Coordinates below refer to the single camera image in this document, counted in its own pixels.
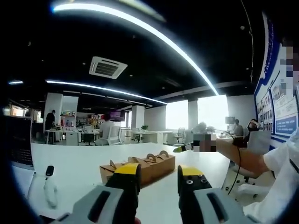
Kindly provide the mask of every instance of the ceiling light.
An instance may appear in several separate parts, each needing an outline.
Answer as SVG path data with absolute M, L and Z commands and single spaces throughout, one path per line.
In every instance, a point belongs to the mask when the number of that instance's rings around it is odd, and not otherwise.
M 145 30 L 149 31 L 156 37 L 160 38 L 162 41 L 167 43 L 170 47 L 172 47 L 176 52 L 178 52 L 205 80 L 205 82 L 211 87 L 211 89 L 214 91 L 216 96 L 219 96 L 217 90 L 212 85 L 210 80 L 206 77 L 206 75 L 203 73 L 203 71 L 196 65 L 196 63 L 178 46 L 176 45 L 172 40 L 170 40 L 167 36 L 162 34 L 160 31 L 156 30 L 149 24 L 141 21 L 140 19 L 137 19 L 127 13 L 124 13 L 122 11 L 109 8 L 106 6 L 96 5 L 96 4 L 84 4 L 84 3 L 73 3 L 73 4 L 62 4 L 58 5 L 53 8 L 53 12 L 62 11 L 62 10 L 91 10 L 91 11 L 97 11 L 97 12 L 103 12 L 107 14 L 111 14 L 117 17 L 120 17 L 124 20 L 127 20 L 131 23 L 136 24 L 137 26 L 140 26 L 144 28 Z
M 112 89 L 108 89 L 108 88 L 104 88 L 104 87 L 94 86 L 94 85 L 86 85 L 86 84 L 80 84 L 80 83 L 59 82 L 59 81 L 51 81 L 51 80 L 46 80 L 46 82 L 47 83 L 53 83 L 53 84 L 75 85 L 75 86 L 88 87 L 88 88 L 93 88 L 93 89 L 98 89 L 98 90 L 106 90 L 106 91 L 110 91 L 110 92 L 117 92 L 117 93 L 129 95 L 129 96 L 132 96 L 132 97 L 138 97 L 138 98 L 142 98 L 142 99 L 147 99 L 147 100 L 155 101 L 155 102 L 158 102 L 158 103 L 161 103 L 161 104 L 167 104 L 167 103 L 159 101 L 159 100 L 155 100 L 155 99 L 151 99 L 151 98 L 147 98 L 147 97 L 135 95 L 135 94 L 128 93 L 128 92 L 123 92 L 123 91 L 112 90 Z
M 22 84 L 23 81 L 12 81 L 12 82 L 8 82 L 8 84 L 10 85 L 14 85 L 14 84 Z

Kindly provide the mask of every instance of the ceiling vent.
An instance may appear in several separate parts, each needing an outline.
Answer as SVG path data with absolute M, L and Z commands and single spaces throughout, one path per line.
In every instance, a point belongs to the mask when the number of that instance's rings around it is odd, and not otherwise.
M 89 74 L 116 79 L 127 66 L 127 64 L 112 61 L 106 58 L 93 57 Z

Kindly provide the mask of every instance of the black cable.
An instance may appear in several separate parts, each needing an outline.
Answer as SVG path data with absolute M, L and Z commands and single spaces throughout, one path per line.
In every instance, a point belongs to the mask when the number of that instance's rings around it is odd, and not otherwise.
M 229 134 L 229 135 L 233 138 L 233 142 L 235 141 L 235 138 L 234 138 L 233 135 L 231 135 L 229 132 L 226 132 L 226 131 L 221 131 L 221 132 L 225 132 L 225 133 Z M 238 149 L 238 153 L 239 153 L 239 168 L 238 168 L 237 175 L 235 176 L 235 180 L 234 180 L 234 182 L 233 182 L 233 185 L 232 185 L 231 189 L 230 189 L 229 192 L 228 192 L 228 195 L 229 195 L 230 192 L 232 191 L 232 189 L 233 189 L 233 187 L 234 187 L 234 185 L 235 185 L 235 182 L 237 181 L 237 178 L 238 178 L 238 175 L 239 175 L 239 172 L 240 172 L 240 168 L 241 168 L 241 153 L 240 153 L 240 149 L 239 149 L 238 146 L 237 146 L 237 149 Z

